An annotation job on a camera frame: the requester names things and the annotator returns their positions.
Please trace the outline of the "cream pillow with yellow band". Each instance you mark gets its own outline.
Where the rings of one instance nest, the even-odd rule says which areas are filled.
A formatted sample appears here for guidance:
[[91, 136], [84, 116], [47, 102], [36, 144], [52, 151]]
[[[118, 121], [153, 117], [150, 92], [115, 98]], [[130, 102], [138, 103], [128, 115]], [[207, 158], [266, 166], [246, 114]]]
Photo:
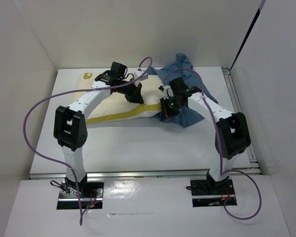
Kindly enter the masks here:
[[163, 92], [159, 90], [160, 78], [149, 75], [141, 84], [143, 104], [130, 103], [123, 94], [114, 92], [93, 110], [87, 119], [87, 124], [149, 118], [157, 115], [161, 112], [160, 99], [163, 97]]

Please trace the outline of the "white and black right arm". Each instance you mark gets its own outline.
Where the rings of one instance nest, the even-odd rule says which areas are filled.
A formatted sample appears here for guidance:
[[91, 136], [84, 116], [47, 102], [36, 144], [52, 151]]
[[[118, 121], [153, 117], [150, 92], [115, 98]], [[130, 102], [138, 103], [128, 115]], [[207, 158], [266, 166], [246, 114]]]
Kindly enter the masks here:
[[160, 99], [162, 121], [174, 118], [183, 108], [189, 108], [213, 122], [215, 148], [219, 156], [207, 172], [202, 188], [212, 194], [217, 193], [227, 183], [236, 159], [251, 144], [245, 115], [224, 109], [206, 96], [202, 89], [188, 87], [181, 77], [172, 80], [169, 85], [162, 84], [159, 90], [163, 92]]

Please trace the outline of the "blue fabric pillowcase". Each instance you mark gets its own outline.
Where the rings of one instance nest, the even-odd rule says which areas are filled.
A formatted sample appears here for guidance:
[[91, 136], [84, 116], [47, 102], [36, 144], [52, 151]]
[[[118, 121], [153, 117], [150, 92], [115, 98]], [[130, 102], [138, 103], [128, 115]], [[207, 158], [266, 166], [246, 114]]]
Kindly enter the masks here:
[[[188, 57], [183, 53], [177, 53], [173, 63], [170, 63], [161, 69], [151, 67], [148, 71], [148, 75], [158, 76], [165, 85], [173, 79], [182, 77], [188, 87], [196, 86], [198, 88], [204, 88], [206, 96], [215, 103], [218, 103], [218, 101], [210, 94], [207, 87], [202, 85], [203, 79], [200, 79], [199, 76], [191, 70], [193, 70], [193, 65]], [[196, 111], [183, 107], [179, 110], [179, 114], [177, 116], [166, 120], [166, 122], [175, 123], [183, 128], [186, 128], [202, 121], [203, 119], [204, 118]]]

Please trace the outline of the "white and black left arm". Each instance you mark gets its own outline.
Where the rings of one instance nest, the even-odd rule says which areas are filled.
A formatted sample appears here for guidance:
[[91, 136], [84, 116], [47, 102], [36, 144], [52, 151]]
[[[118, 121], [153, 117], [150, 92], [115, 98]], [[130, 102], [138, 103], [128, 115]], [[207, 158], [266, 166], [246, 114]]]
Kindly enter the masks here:
[[137, 76], [126, 80], [127, 67], [112, 62], [111, 68], [98, 76], [89, 91], [76, 101], [55, 111], [53, 135], [61, 146], [67, 168], [65, 183], [76, 197], [87, 193], [87, 174], [83, 165], [82, 147], [88, 136], [86, 121], [93, 110], [112, 93], [123, 94], [130, 103], [143, 104], [140, 81], [133, 82]]

